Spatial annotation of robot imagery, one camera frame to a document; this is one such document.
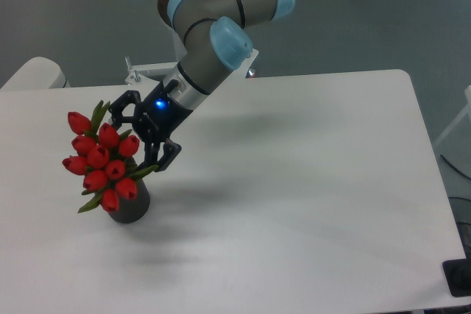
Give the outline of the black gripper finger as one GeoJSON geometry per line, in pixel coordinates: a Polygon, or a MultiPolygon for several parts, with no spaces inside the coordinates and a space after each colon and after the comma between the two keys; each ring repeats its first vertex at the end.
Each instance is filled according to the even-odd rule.
{"type": "Polygon", "coordinates": [[[133,129],[141,129],[143,123],[143,102],[137,90],[127,90],[119,96],[108,108],[111,114],[111,126],[119,129],[123,124],[131,124],[133,129]],[[124,110],[130,105],[134,105],[132,115],[125,115],[124,110]]]}
{"type": "Polygon", "coordinates": [[[157,166],[157,172],[165,171],[182,151],[182,146],[168,137],[144,138],[144,160],[137,167],[142,171],[151,166],[157,166]]]}

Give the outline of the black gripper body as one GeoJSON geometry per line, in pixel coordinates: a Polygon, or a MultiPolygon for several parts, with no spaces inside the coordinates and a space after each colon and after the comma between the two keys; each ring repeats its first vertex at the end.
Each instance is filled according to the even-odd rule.
{"type": "Polygon", "coordinates": [[[130,103],[135,106],[131,124],[142,141],[163,142],[192,113],[170,97],[175,88],[176,79],[161,82],[144,99],[131,90],[130,103]]]}

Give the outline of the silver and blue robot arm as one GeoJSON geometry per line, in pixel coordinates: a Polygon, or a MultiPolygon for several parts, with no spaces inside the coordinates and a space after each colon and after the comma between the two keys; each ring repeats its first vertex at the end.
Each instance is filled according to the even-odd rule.
{"type": "Polygon", "coordinates": [[[144,142],[141,168],[165,170],[180,153],[172,132],[238,70],[253,50],[245,29],[287,16],[296,0],[159,0],[160,16],[185,55],[146,97],[134,90],[110,106],[115,126],[144,142]]]}

